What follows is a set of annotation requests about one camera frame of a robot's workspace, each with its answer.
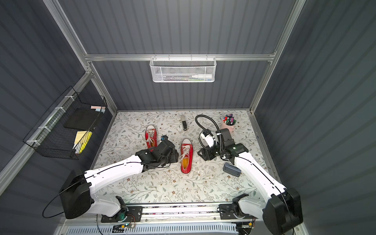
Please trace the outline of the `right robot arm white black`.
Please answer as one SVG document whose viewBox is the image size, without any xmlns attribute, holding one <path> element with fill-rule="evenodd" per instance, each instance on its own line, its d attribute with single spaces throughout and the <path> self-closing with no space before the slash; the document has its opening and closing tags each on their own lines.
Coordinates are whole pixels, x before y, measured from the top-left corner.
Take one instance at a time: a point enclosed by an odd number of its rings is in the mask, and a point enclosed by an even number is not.
<svg viewBox="0 0 376 235">
<path fill-rule="evenodd" d="M 259 200 L 246 193 L 235 197 L 228 208 L 220 206 L 224 218 L 258 218 L 273 235 L 282 235 L 303 223 L 299 193 L 274 179 L 243 144 L 235 143 L 228 129 L 218 130 L 215 134 L 205 129 L 200 133 L 199 142 L 202 149 L 198 155 L 203 160 L 221 158 L 228 166 L 229 174 L 244 174 L 262 196 Z"/>
</svg>

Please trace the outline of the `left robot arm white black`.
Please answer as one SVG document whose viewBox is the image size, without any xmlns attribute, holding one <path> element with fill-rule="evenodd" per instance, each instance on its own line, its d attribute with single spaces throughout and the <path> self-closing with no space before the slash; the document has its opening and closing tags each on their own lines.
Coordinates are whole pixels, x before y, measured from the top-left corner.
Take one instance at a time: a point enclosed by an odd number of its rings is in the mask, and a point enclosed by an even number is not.
<svg viewBox="0 0 376 235">
<path fill-rule="evenodd" d="M 87 171 L 73 170 L 59 193 L 65 218 L 101 214 L 124 219 L 128 209 L 123 199 L 120 196 L 101 199 L 98 191 L 120 179 L 176 163 L 178 159 L 175 145 L 165 139 L 156 147 L 140 150 L 120 162 Z"/>
</svg>

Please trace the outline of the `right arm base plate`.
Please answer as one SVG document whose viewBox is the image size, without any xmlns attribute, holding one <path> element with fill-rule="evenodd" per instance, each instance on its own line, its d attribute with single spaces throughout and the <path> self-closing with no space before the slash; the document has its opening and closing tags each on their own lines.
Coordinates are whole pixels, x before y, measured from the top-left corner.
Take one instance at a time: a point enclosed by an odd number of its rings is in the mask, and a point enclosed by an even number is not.
<svg viewBox="0 0 376 235">
<path fill-rule="evenodd" d="M 244 214 L 234 204 L 219 204 L 217 212 L 220 214 L 222 220 L 231 219 L 254 219 L 255 217 L 249 214 Z"/>
</svg>

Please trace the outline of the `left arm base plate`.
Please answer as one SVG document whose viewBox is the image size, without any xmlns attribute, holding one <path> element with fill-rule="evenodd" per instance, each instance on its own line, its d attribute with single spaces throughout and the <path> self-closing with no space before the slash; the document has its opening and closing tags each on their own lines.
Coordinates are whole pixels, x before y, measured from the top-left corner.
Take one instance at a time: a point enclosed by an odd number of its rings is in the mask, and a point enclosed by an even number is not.
<svg viewBox="0 0 376 235">
<path fill-rule="evenodd" d="M 130 223 L 130 222 L 140 222 L 143 213 L 143 207 L 141 206 L 131 206 L 127 209 L 121 209 L 113 217 L 108 217 L 103 215 L 101 218 L 101 223 Z"/>
</svg>

